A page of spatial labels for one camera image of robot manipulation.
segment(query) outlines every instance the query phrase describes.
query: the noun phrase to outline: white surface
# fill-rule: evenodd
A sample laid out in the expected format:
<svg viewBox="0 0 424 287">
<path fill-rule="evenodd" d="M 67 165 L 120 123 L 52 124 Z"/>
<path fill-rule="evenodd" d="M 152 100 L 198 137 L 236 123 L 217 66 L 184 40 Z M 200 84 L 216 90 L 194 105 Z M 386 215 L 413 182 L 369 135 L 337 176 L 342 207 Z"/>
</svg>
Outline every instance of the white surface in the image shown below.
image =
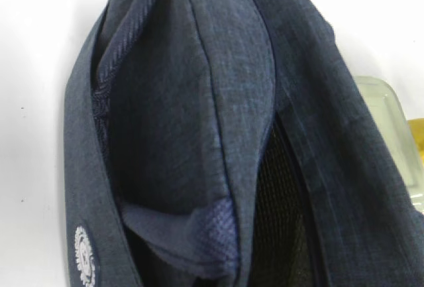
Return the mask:
<svg viewBox="0 0 424 287">
<path fill-rule="evenodd" d="M 424 117 L 422 0 L 313 0 L 352 73 Z M 0 0 L 0 286 L 67 285 L 64 86 L 106 0 Z"/>
</svg>

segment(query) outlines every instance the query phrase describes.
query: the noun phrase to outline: denim-like fabric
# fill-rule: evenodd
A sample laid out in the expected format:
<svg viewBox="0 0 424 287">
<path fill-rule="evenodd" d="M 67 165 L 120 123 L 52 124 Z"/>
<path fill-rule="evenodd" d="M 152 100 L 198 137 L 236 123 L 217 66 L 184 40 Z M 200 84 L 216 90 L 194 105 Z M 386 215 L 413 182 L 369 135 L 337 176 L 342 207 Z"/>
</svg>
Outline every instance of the denim-like fabric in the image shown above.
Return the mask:
<svg viewBox="0 0 424 287">
<path fill-rule="evenodd" d="M 255 0 L 330 286 L 424 286 L 423 218 L 310 0 Z"/>
<path fill-rule="evenodd" d="M 80 287 L 74 248 L 76 228 L 90 233 L 97 286 L 142 286 L 110 189 L 93 119 L 91 57 L 103 16 L 90 32 L 66 88 L 64 159 L 70 284 Z"/>
<path fill-rule="evenodd" d="M 301 168 L 328 285 L 424 285 L 423 216 L 411 205 L 330 26 L 309 0 L 110 4 L 66 90 L 72 287 L 81 286 L 76 227 L 89 233 L 97 287 L 142 286 L 134 259 L 144 255 L 134 253 L 143 249 L 134 242 L 160 233 L 150 239 L 171 249 L 163 228 L 181 215 L 193 220 L 186 227 L 191 239 L 184 240 L 194 248 L 188 257 L 210 260 L 218 252 L 217 267 L 224 268 L 203 276 L 224 274 L 219 286 L 247 286 L 256 177 L 275 111 Z M 220 200 L 229 203 L 218 209 L 220 217 L 199 213 Z M 196 245 L 199 226 L 216 229 L 223 219 L 231 220 L 223 227 L 228 237 L 212 230 L 210 241 Z M 228 263 L 221 258 L 227 243 Z M 210 244 L 217 250 L 198 257 L 197 248 Z M 159 286 L 190 286 L 201 272 L 186 266 L 187 249 L 172 258 L 151 250 L 155 275 L 170 277 L 158 279 Z M 227 267 L 234 255 L 237 265 Z"/>
<path fill-rule="evenodd" d="M 185 236 L 173 257 L 156 249 L 177 268 L 202 278 L 235 277 L 238 267 L 248 272 L 259 154 L 273 117 L 273 65 L 251 0 L 158 0 L 115 78 L 108 135 L 123 199 L 151 210 L 153 232 L 161 228 L 159 211 L 169 224 L 184 215 L 189 232 L 209 236 L 204 246 Z M 255 125 L 240 129 L 250 118 Z M 234 203 L 217 217 L 195 217 L 223 199 Z M 125 216 L 149 242 L 146 218 Z M 227 233 L 213 231 L 213 223 Z M 199 224 L 209 231 L 202 234 Z M 164 237 L 160 245 L 172 241 Z"/>
</svg>

